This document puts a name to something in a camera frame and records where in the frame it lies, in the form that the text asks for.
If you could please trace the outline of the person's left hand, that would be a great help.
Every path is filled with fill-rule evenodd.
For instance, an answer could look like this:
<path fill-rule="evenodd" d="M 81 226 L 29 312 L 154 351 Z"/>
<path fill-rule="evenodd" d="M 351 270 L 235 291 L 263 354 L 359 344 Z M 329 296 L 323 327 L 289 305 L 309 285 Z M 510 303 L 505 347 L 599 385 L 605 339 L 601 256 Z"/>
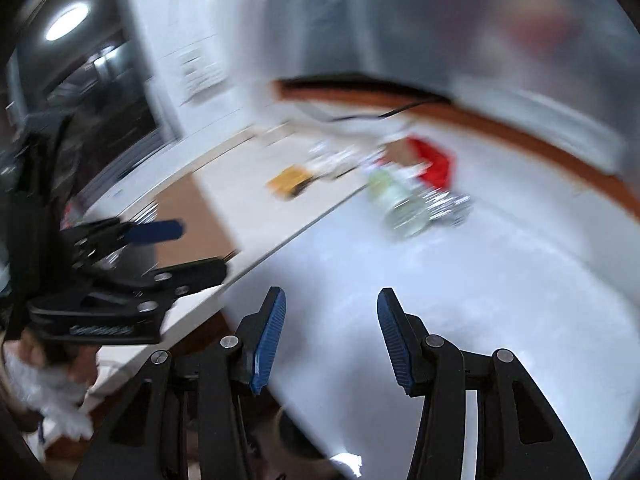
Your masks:
<path fill-rule="evenodd" d="M 64 370 L 76 384 L 90 387 L 98 379 L 99 346 L 43 341 L 31 330 L 23 330 L 20 338 L 6 343 L 6 348 L 30 366 Z"/>

